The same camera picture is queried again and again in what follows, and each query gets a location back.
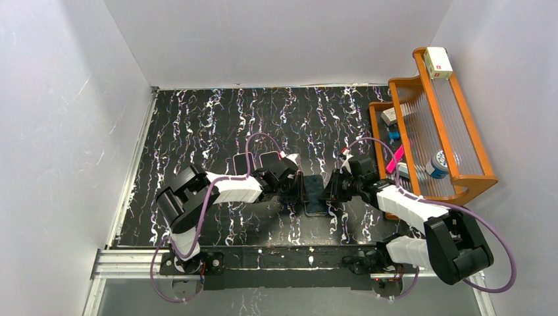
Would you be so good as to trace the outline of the beige phone case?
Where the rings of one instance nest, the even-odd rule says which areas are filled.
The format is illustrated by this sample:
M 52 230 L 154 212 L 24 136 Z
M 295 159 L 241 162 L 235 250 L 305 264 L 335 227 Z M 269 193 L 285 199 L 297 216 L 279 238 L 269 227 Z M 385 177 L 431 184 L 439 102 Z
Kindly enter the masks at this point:
M 255 167 L 255 160 L 252 152 L 239 153 L 233 156 L 234 172 L 236 176 L 245 176 L 253 172 Z

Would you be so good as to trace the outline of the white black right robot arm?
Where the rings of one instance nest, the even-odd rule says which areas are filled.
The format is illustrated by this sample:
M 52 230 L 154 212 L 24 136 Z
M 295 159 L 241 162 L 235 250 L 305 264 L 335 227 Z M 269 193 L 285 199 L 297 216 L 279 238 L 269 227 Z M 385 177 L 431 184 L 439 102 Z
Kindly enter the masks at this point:
M 473 216 L 404 192 L 392 179 L 381 179 L 370 166 L 368 158 L 346 160 L 332 171 L 323 200 L 344 203 L 359 196 L 364 203 L 405 221 L 423 237 L 386 238 L 364 256 L 366 262 L 374 268 L 424 267 L 449 285 L 493 265 L 493 253 Z

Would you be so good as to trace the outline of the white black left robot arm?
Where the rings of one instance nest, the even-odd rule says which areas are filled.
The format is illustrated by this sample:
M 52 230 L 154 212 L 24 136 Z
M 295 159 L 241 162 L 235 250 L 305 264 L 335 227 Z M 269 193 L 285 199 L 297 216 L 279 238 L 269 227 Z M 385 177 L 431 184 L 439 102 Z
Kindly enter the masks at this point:
M 205 214 L 214 204 L 254 204 L 273 198 L 287 204 L 303 203 L 300 161 L 298 153 L 269 151 L 256 162 L 247 152 L 233 157 L 233 176 L 215 174 L 196 164 L 179 173 L 155 198 L 170 230 L 169 248 L 177 264 L 186 267 L 200 253 Z

